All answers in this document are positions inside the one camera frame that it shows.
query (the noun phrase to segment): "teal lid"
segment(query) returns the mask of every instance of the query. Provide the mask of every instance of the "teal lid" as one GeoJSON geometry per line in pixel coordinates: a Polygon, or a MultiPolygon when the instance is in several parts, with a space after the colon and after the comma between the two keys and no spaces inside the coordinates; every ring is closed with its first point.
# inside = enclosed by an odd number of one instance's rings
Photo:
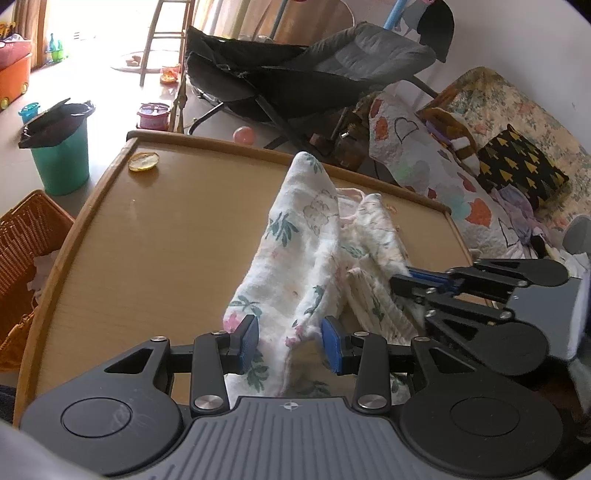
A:
{"type": "Polygon", "coordinates": [[[26,115],[38,108],[39,108],[39,102],[29,103],[28,105],[25,105],[24,107],[22,107],[21,111],[18,114],[23,116],[23,115],[26,115]]]}

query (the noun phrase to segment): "black plastic bag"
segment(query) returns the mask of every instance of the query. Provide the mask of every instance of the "black plastic bag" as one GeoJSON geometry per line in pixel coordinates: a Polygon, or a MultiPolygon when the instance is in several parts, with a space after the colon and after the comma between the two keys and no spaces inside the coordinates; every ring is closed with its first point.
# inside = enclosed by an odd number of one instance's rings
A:
{"type": "Polygon", "coordinates": [[[76,132],[96,109],[90,100],[67,103],[69,100],[62,100],[29,122],[22,131],[18,148],[55,147],[76,132]]]}

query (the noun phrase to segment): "blue gripper pad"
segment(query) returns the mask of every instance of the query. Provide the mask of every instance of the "blue gripper pad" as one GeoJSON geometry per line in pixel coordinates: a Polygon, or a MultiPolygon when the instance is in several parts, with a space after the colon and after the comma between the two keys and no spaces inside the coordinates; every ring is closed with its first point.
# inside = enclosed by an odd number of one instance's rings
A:
{"type": "Polygon", "coordinates": [[[258,336],[258,317],[255,317],[242,337],[239,357],[240,375],[245,374],[251,366],[252,358],[255,356],[256,347],[258,346],[258,336]]]}
{"type": "Polygon", "coordinates": [[[428,270],[421,270],[420,268],[412,267],[409,267],[408,272],[413,278],[439,283],[445,286],[446,291],[451,291],[454,294],[459,294],[459,291],[457,290],[457,287],[454,285],[453,280],[450,280],[449,276],[445,273],[429,272],[428,270]]]}
{"type": "Polygon", "coordinates": [[[322,319],[321,332],[322,346],[329,361],[330,369],[336,374],[342,374],[343,355],[339,334],[327,319],[322,319]]]}

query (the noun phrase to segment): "wooden table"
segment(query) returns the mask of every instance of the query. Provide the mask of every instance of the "wooden table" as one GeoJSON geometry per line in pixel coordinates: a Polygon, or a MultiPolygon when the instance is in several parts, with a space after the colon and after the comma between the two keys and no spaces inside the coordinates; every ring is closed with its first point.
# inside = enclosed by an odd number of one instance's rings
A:
{"type": "MultiPolygon", "coordinates": [[[[48,279],[22,362],[15,422],[36,395],[149,339],[219,330],[267,226],[291,156],[167,132],[133,131],[76,219],[48,279]],[[135,152],[157,168],[132,173],[135,152]]],[[[337,187],[382,192],[415,267],[469,265],[447,207],[326,166],[337,187]]],[[[173,397],[187,401],[189,375],[173,397]]]]}

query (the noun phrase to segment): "wooden table edge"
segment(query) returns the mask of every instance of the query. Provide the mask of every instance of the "wooden table edge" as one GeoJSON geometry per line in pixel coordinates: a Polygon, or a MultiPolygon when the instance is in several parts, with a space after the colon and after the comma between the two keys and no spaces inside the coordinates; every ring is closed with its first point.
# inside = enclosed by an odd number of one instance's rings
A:
{"type": "MultiPolygon", "coordinates": [[[[176,145],[182,147],[199,148],[202,150],[212,150],[220,153],[227,153],[233,155],[240,155],[247,158],[256,158],[258,160],[269,161],[272,163],[289,166],[292,155],[276,152],[273,150],[263,150],[260,148],[248,147],[245,145],[238,145],[222,140],[214,140],[211,138],[192,137],[183,134],[176,134],[172,132],[156,132],[147,130],[132,130],[127,134],[127,143],[117,155],[115,160],[107,168],[103,176],[100,178],[96,187],[92,190],[87,201],[84,203],[80,214],[76,218],[72,229],[68,233],[60,253],[56,259],[53,269],[47,279],[44,290],[44,295],[41,304],[35,314],[31,331],[27,340],[27,345],[22,358],[21,370],[18,376],[17,396],[14,407],[13,424],[18,425],[21,416],[27,406],[35,398],[35,391],[37,388],[37,381],[41,368],[41,359],[43,350],[47,339],[47,332],[56,308],[57,300],[60,296],[61,289],[66,280],[69,268],[76,256],[79,246],[84,238],[84,233],[88,229],[98,207],[105,195],[111,188],[115,181],[117,174],[127,164],[128,158],[135,152],[140,142],[154,142],[159,144],[176,145]]],[[[388,193],[395,197],[409,200],[418,203],[425,207],[434,209],[438,212],[444,213],[452,230],[458,238],[462,250],[464,250],[466,259],[472,263],[469,251],[465,247],[462,236],[457,230],[456,225],[450,217],[451,210],[439,203],[419,194],[413,193],[409,190],[391,185],[389,183],[366,177],[356,172],[344,170],[331,165],[324,165],[326,172],[332,178],[355,183],[362,187],[367,187],[379,192],[388,193]]]]}

